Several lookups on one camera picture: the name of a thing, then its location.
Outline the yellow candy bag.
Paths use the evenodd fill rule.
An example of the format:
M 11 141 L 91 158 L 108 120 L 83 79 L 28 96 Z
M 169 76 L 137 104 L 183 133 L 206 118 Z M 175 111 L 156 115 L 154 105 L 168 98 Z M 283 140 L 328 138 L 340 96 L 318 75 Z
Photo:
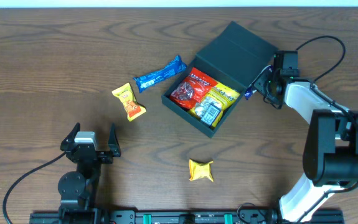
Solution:
M 239 96 L 240 93 L 236 90 L 222 83 L 218 83 L 203 97 L 202 101 L 197 103 L 195 107 L 188 111 L 188 113 L 197 118 L 202 123 L 201 117 L 203 117 L 207 108 L 210 105 L 217 106 L 220 108 L 221 112 L 213 124 L 208 126 L 209 128 L 214 129 L 224 115 L 225 111 L 235 103 Z

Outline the small blue box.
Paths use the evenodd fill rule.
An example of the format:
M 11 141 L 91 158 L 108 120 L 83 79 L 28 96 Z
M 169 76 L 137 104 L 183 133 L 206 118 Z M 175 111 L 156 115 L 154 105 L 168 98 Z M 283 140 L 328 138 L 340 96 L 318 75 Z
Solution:
M 203 117 L 201 117 L 201 121 L 204 124 L 211 126 L 213 124 L 213 122 L 216 120 L 216 118 L 218 117 L 220 112 L 221 112 L 220 108 L 218 108 L 215 105 L 210 105 L 207 108 Z

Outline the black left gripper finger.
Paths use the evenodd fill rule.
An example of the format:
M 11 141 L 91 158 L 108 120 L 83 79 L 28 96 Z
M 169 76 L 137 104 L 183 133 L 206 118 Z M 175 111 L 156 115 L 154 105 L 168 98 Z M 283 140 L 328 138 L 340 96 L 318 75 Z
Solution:
M 118 140 L 116 138 L 116 127 L 115 127 L 114 123 L 111 124 L 111 128 L 110 128 L 110 135 L 108 138 L 108 147 L 114 156 L 121 155 L 121 149 L 120 149 Z
M 74 139 L 77 133 L 80 131 L 80 123 L 76 123 L 71 132 L 67 135 L 67 137 L 61 142 L 61 146 L 68 146 L 69 144 L 74 142 Z

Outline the dark green open box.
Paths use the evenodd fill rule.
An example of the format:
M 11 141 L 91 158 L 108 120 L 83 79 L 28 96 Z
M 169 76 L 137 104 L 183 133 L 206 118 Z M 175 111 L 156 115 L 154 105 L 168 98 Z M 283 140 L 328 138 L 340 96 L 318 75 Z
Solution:
M 162 104 L 200 132 L 212 138 L 230 116 L 246 90 L 257 79 L 262 69 L 271 61 L 276 51 L 278 51 L 278 47 L 232 21 L 218 37 L 195 54 L 194 59 L 179 75 L 179 78 L 162 95 Z M 222 118 L 215 128 L 206 126 L 201 120 L 190 115 L 187 110 L 169 99 L 170 94 L 193 68 L 206 73 L 240 94 L 233 105 L 223 112 Z

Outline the blue Oreo cookie pack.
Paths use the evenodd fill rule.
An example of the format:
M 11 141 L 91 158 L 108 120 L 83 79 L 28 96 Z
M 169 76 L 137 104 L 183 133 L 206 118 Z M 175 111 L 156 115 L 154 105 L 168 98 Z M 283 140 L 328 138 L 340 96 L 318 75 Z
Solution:
M 134 77 L 134 80 L 139 92 L 142 93 L 149 87 L 183 72 L 186 68 L 187 65 L 182 61 L 181 56 L 177 55 L 164 68 L 140 77 Z

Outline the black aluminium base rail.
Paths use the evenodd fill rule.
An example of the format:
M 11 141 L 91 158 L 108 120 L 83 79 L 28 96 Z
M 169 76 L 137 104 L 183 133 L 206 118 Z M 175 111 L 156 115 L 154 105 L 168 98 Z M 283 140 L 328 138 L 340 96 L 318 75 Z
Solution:
M 183 223 L 287 223 L 272 217 L 267 210 L 241 209 L 235 211 L 197 211 L 197 212 L 135 212 L 133 210 L 116 210 L 106 212 L 57 212 L 32 213 L 29 223 L 106 223 L 106 224 L 183 224 Z

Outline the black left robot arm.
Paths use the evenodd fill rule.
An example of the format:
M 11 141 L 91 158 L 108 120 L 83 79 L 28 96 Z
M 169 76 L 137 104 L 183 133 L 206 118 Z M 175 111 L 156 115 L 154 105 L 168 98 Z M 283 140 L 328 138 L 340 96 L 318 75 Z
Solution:
M 110 128 L 108 150 L 99 151 L 93 131 L 81 131 L 77 123 L 61 142 L 60 150 L 77 165 L 75 171 L 64 174 L 58 182 L 61 196 L 59 223 L 109 223 L 107 210 L 96 208 L 95 199 L 101 176 L 101 166 L 112 164 L 121 156 L 115 125 Z

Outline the small yellow crumpled packet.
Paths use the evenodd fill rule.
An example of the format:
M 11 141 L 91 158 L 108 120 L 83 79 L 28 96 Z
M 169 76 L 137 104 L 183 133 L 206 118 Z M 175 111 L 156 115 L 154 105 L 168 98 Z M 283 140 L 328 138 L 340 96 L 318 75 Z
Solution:
M 210 181 L 214 181 L 212 176 L 211 164 L 213 161 L 200 163 L 189 159 L 189 173 L 190 173 L 190 181 L 199 180 L 199 179 L 209 179 Z

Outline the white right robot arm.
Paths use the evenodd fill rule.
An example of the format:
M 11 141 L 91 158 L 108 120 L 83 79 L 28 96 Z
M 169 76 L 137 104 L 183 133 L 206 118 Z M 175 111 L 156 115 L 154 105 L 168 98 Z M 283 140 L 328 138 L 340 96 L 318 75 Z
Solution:
M 310 222 L 335 194 L 358 188 L 358 111 L 337 104 L 307 79 L 269 65 L 256 77 L 254 90 L 276 109 L 286 105 L 308 123 L 303 152 L 304 173 L 265 214 L 266 223 Z

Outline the yellow orange snack packet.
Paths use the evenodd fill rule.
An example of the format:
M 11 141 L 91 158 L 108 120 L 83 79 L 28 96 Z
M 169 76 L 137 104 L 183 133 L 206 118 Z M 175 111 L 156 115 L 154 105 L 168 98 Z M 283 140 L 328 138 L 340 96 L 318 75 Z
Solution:
M 137 102 L 130 83 L 124 84 L 111 93 L 121 101 L 128 121 L 132 121 L 146 112 L 146 108 Z

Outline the red Hacks candy bag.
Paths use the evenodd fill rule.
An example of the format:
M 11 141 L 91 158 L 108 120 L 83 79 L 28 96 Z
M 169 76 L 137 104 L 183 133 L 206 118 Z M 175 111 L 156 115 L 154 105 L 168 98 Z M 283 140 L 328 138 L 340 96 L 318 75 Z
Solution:
M 170 94 L 169 99 L 181 108 L 189 110 L 200 103 L 203 97 L 217 84 L 217 80 L 197 68 L 193 68 Z

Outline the purple Dairy Milk chocolate bar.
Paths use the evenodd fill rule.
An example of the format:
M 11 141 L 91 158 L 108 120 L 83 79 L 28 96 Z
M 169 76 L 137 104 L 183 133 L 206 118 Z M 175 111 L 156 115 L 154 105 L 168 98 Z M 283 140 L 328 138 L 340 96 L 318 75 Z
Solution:
M 273 66 L 266 66 L 254 79 L 252 84 L 247 88 L 244 96 L 248 100 L 254 93 L 259 92 L 261 95 L 265 96 L 265 83 L 268 81 L 269 75 L 273 73 Z

